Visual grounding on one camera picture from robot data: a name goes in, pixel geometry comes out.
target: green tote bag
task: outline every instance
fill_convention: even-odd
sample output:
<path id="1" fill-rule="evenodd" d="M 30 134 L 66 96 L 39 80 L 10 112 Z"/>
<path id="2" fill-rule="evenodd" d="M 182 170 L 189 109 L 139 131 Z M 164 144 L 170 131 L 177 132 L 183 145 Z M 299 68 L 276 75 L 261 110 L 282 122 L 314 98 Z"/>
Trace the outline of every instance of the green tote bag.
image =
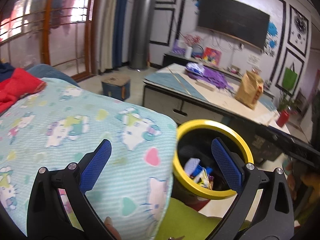
<path id="1" fill-rule="evenodd" d="M 290 68 L 286 67 L 284 71 L 284 77 L 282 80 L 282 87 L 288 91 L 293 89 L 294 84 L 297 80 L 298 74 L 294 71 L 294 63 L 291 64 Z"/>

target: yellow trash can rim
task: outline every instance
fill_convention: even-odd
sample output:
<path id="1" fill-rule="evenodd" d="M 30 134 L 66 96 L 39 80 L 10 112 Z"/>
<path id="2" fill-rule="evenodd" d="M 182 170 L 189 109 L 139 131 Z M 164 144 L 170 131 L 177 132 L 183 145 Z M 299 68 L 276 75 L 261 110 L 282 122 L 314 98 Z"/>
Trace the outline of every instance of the yellow trash can rim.
<path id="1" fill-rule="evenodd" d="M 204 120 L 204 119 L 185 122 L 184 124 L 178 127 L 177 142 L 179 143 L 180 139 L 186 133 L 195 129 L 215 130 L 228 136 L 240 148 L 243 154 L 245 163 L 253 163 L 253 157 L 252 157 L 251 151 L 248 145 L 246 144 L 246 142 L 242 139 L 242 137 L 238 135 L 235 131 L 233 131 L 231 128 L 219 122 Z M 193 180 L 190 179 L 189 176 L 183 170 L 183 167 L 181 166 L 178 158 L 177 149 L 175 150 L 174 157 L 173 157 L 173 174 L 186 189 L 206 199 L 224 199 L 236 194 L 236 192 L 231 189 L 216 191 L 216 190 L 210 190 L 210 189 L 201 187 L 200 185 L 194 183 Z"/>

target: wall-mounted television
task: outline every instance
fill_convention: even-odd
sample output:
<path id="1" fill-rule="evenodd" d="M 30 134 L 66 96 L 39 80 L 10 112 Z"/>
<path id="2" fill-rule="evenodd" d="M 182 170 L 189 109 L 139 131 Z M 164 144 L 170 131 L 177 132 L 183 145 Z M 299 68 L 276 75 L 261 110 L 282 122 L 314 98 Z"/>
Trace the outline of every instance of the wall-mounted television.
<path id="1" fill-rule="evenodd" d="M 263 49 L 270 15 L 235 0 L 201 0 L 198 26 Z"/>

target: metal screw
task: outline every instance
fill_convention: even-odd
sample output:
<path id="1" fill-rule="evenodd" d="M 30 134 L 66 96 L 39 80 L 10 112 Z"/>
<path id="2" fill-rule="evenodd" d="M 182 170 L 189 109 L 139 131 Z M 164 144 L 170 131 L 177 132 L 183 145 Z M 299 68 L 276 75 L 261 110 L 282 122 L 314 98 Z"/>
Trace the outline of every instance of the metal screw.
<path id="1" fill-rule="evenodd" d="M 68 169 L 69 169 L 69 170 L 74 170 L 76 167 L 77 167 L 77 164 L 76 164 L 76 163 L 70 163 L 70 164 L 68 165 Z"/>
<path id="2" fill-rule="evenodd" d="M 45 173 L 45 167 L 40 168 L 40 169 L 39 169 L 39 173 L 40 173 L 40 174 Z"/>
<path id="3" fill-rule="evenodd" d="M 251 170 L 251 171 L 254 169 L 254 165 L 252 163 L 247 163 L 246 167 L 248 170 Z"/>
<path id="4" fill-rule="evenodd" d="M 281 175 L 283 173 L 283 170 L 281 168 L 276 168 L 276 172 Z"/>

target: storage box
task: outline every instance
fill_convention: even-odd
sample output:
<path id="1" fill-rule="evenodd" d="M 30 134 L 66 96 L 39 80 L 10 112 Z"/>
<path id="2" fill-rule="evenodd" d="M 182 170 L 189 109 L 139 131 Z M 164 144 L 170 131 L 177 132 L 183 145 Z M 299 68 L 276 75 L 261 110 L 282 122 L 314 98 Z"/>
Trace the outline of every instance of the storage box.
<path id="1" fill-rule="evenodd" d="M 103 76 L 103 94 L 121 101 L 130 97 L 130 77 L 120 73 L 110 73 Z"/>

